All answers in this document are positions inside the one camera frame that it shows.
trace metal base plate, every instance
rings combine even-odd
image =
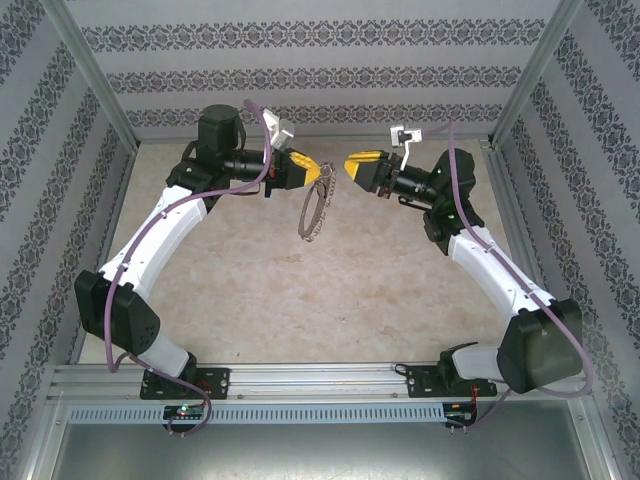
[[[438,374],[435,365],[412,365],[406,367],[402,373],[396,368],[396,372],[407,379],[409,398],[446,398],[446,397],[472,397],[473,387],[476,387],[478,397],[495,397],[498,389],[495,383],[487,380],[463,380],[451,388],[447,388]]]
[[[211,400],[226,400],[229,392],[230,370],[228,368],[200,368],[197,370],[194,385],[202,388],[209,394]],[[190,400],[201,396],[193,390],[186,392],[167,389],[166,380],[145,370],[140,386],[140,398],[142,400]]]

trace wall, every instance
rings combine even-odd
[[[52,365],[69,360],[73,280],[112,234],[129,153],[34,0],[0,3],[0,479],[29,445]]]
[[[488,134],[557,3],[75,0],[68,6],[146,140],[194,137],[202,108],[240,107],[246,96],[275,107],[305,134],[386,134],[389,123],[428,126],[448,118],[461,132]]]
[[[547,286],[584,314],[594,394],[640,476],[640,2],[585,2],[504,144]]]

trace beige floor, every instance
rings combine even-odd
[[[388,142],[294,146],[338,168],[322,232],[313,243],[296,233],[306,188],[221,199],[169,260],[149,301],[174,341],[201,362],[271,363],[435,360],[458,343],[502,338],[495,308],[427,240],[421,213],[365,193],[344,172],[349,153],[389,150]],[[506,248],[479,144],[458,146],[476,161],[473,204]],[[431,169],[446,147],[419,144],[410,162]],[[151,211],[183,148],[142,145],[112,254]],[[81,362],[104,363],[104,344],[88,337]]]

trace chain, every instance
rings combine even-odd
[[[304,199],[302,212],[300,213],[300,223],[298,223],[298,235],[307,242],[313,242],[313,239],[320,233],[325,217],[325,209],[331,206],[331,198],[336,187],[336,169],[333,168],[333,164],[323,163],[320,169],[320,176],[313,182],[307,197]],[[304,219],[307,215],[313,192],[318,195],[318,203],[316,203],[311,222],[305,229]]]

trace white bracket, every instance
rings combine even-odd
[[[391,128],[391,145],[394,147],[404,146],[404,156],[402,157],[402,164],[400,170],[404,170],[405,165],[409,161],[409,146],[412,143],[420,143],[422,141],[422,129],[412,128],[406,129],[402,125],[392,125]]]
[[[284,151],[295,134],[295,127],[289,120],[281,119],[268,108],[262,110],[262,116],[269,129],[271,137],[271,147],[275,150]]]

